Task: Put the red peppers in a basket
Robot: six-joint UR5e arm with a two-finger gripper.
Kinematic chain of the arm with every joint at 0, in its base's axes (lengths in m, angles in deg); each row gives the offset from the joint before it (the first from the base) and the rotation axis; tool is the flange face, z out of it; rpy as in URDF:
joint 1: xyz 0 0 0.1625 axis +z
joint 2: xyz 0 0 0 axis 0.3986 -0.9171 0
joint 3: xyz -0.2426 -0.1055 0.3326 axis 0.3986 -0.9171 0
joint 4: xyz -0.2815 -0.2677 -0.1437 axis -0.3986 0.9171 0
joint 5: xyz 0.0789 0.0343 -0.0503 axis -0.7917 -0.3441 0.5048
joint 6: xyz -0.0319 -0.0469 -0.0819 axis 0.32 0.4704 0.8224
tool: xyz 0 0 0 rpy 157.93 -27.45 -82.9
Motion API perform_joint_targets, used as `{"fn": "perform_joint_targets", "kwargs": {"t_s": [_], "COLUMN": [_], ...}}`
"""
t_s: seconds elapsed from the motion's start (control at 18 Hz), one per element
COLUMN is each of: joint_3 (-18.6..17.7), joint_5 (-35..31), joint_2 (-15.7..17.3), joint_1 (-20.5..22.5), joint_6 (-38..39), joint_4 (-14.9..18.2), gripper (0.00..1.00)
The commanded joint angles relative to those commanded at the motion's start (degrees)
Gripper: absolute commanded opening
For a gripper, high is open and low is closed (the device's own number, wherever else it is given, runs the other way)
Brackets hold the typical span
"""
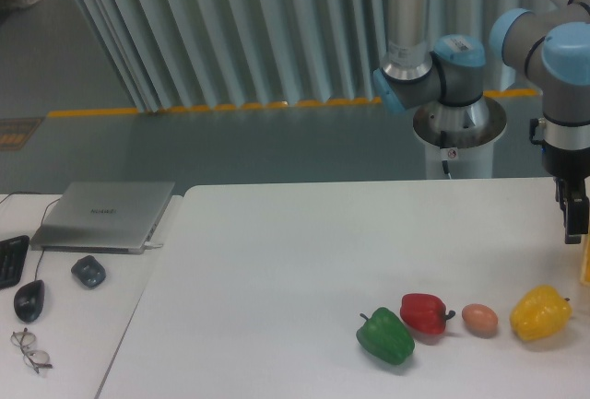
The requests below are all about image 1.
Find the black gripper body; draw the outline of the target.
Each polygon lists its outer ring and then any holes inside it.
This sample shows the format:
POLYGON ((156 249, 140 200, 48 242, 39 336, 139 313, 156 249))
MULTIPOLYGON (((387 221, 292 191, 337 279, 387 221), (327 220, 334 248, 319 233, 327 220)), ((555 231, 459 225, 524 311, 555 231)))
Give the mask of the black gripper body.
POLYGON ((589 148, 562 149, 542 143, 542 165, 556 183, 556 196, 562 197, 566 189, 580 190, 589 177, 589 148))

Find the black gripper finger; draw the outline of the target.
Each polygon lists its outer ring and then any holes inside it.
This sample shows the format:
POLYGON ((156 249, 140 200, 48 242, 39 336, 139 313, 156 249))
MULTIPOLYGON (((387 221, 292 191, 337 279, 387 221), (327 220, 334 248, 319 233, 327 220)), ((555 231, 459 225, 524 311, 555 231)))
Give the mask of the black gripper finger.
POLYGON ((579 244, 589 228, 589 198, 584 181, 557 178, 556 202, 563 214, 564 242, 579 244))

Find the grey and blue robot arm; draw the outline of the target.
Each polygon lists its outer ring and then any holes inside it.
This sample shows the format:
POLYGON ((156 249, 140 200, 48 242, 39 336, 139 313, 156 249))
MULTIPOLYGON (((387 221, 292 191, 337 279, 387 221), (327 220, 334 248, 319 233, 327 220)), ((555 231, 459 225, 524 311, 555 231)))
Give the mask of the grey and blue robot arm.
POLYGON ((556 9, 546 14, 503 13, 486 44, 447 35, 429 46, 429 0, 388 0, 387 49, 373 84, 390 110, 415 110, 415 134, 448 164, 453 153, 494 142, 506 125, 502 108, 483 96, 492 50, 541 90, 529 140, 554 179, 564 239, 577 243, 589 230, 589 0, 551 1, 556 9))

